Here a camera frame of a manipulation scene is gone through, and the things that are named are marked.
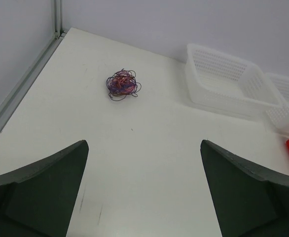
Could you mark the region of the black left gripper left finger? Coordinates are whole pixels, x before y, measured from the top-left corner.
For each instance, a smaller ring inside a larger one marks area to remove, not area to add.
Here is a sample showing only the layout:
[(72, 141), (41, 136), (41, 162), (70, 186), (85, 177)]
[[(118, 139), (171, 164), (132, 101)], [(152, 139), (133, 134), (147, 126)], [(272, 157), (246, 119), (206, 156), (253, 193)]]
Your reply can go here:
[(88, 152), (81, 140), (0, 175), (0, 237), (66, 236)]

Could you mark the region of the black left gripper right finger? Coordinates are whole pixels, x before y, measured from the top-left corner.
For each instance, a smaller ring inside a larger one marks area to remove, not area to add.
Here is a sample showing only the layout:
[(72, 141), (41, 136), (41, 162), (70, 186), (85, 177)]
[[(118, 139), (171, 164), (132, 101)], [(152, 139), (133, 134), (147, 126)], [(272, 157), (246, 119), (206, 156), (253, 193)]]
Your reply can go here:
[(289, 176), (203, 140), (202, 163), (224, 237), (289, 237)]

